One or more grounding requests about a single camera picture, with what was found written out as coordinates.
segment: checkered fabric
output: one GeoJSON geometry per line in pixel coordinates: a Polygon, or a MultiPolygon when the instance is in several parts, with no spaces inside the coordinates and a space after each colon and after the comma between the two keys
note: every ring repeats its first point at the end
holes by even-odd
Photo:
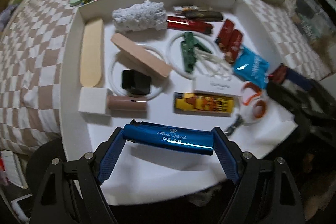
{"type": "MultiPolygon", "coordinates": [[[[0,149],[31,154],[58,138],[59,72],[75,8],[69,0],[27,0],[0,43],[0,149]]],[[[286,64],[320,80],[330,71],[283,8],[246,0],[286,64]]]]}

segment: brown cylinder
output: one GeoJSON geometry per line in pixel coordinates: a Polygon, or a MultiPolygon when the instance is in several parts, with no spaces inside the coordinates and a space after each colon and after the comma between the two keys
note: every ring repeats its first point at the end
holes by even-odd
{"type": "Polygon", "coordinates": [[[147,111],[147,101],[144,98],[128,96],[108,96],[107,107],[111,110],[147,111]]]}

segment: blue lighter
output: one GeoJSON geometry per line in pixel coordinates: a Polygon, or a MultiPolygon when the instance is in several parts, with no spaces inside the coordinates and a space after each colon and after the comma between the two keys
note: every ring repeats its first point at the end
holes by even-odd
{"type": "Polygon", "coordinates": [[[132,120],[122,130],[125,140],[171,150],[212,155],[213,133],[132,120]]]}

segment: silver bolt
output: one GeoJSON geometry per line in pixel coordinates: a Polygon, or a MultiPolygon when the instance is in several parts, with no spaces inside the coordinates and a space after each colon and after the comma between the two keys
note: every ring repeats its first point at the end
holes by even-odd
{"type": "Polygon", "coordinates": [[[281,158],[281,157],[277,158],[277,161],[278,161],[278,163],[280,163],[280,164],[284,164],[284,163],[286,162],[285,159],[284,159],[284,158],[281,158]]]}
{"type": "Polygon", "coordinates": [[[243,157],[248,160],[248,159],[252,158],[252,154],[250,152],[244,152],[243,157]]]}
{"type": "Polygon", "coordinates": [[[87,160],[89,160],[89,159],[92,159],[93,156],[94,156],[94,154],[92,152],[87,152],[87,153],[85,153],[84,158],[86,158],[87,160]]]}
{"type": "Polygon", "coordinates": [[[53,165],[57,165],[57,164],[59,163],[59,158],[54,158],[54,159],[51,161],[51,163],[52,163],[53,165]]]}

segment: blue packet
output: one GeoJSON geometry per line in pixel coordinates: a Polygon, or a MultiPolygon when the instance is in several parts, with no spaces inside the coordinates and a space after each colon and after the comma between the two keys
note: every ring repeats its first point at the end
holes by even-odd
{"type": "Polygon", "coordinates": [[[269,63],[266,60],[246,47],[243,48],[241,56],[233,64],[235,74],[251,81],[263,90],[268,83],[266,76],[268,68],[269,63]]]}

